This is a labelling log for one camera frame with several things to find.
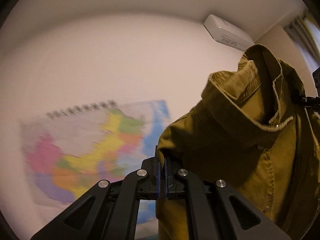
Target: ceiling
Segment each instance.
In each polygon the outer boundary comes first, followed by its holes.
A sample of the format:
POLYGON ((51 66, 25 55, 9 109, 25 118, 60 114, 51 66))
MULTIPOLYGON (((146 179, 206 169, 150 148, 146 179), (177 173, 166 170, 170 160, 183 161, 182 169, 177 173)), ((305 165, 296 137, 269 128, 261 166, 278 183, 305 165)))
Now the ceiling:
POLYGON ((20 0, 0 30, 0 57, 32 35, 87 15, 143 11, 203 22, 215 14, 257 40, 304 8, 301 0, 20 0))

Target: olive green shirt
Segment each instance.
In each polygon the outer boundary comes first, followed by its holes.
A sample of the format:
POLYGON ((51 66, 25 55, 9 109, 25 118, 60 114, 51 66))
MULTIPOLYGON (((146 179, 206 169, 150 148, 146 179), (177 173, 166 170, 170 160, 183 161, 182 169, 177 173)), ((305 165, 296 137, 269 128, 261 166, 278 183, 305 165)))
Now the olive green shirt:
MULTIPOLYGON (((165 129, 160 161, 173 154, 203 180, 224 179, 301 239, 319 211, 320 121, 292 103, 295 91, 305 95, 290 65, 250 47, 236 72, 210 74, 202 100, 165 129)), ((160 240, 188 239, 183 200, 160 199, 156 213, 160 240)))

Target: shirt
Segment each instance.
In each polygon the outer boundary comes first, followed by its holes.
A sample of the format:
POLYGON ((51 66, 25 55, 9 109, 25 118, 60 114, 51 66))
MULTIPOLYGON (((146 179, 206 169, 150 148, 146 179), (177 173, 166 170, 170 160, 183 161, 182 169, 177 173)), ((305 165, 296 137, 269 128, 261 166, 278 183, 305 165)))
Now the shirt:
MULTIPOLYGON (((202 100, 162 133, 157 153, 182 159, 201 179, 223 179, 301 239, 319 213, 320 121, 294 68, 259 44, 236 72, 210 74, 202 100)), ((184 200, 156 202, 159 239, 188 239, 184 200)))

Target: map of china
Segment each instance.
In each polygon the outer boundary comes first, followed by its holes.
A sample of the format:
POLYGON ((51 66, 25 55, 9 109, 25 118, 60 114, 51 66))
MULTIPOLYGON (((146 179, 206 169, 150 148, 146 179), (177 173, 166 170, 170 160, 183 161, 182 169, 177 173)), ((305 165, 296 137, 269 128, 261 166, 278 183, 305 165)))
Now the map of china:
POLYGON ((49 198, 70 204, 101 179, 111 182, 123 179, 130 171, 132 155, 139 163, 154 155, 157 140, 167 125, 165 102, 151 106, 153 117, 148 134, 143 134, 146 125, 143 116, 132 118, 120 109, 109 110, 105 123, 100 124, 102 138, 80 157, 57 147, 49 131, 40 135, 33 151, 25 152, 36 186, 49 198))

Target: colorful wall map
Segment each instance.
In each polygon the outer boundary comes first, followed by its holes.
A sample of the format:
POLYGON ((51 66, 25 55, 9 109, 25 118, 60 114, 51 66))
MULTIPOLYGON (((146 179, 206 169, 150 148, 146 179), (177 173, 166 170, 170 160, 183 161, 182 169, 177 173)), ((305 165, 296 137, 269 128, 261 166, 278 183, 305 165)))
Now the colorful wall map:
MULTIPOLYGON (((86 109, 22 125, 26 173, 40 216, 49 222, 101 179, 123 179, 154 156, 170 123, 165 101, 86 109)), ((140 203, 138 224, 155 220, 140 203)))

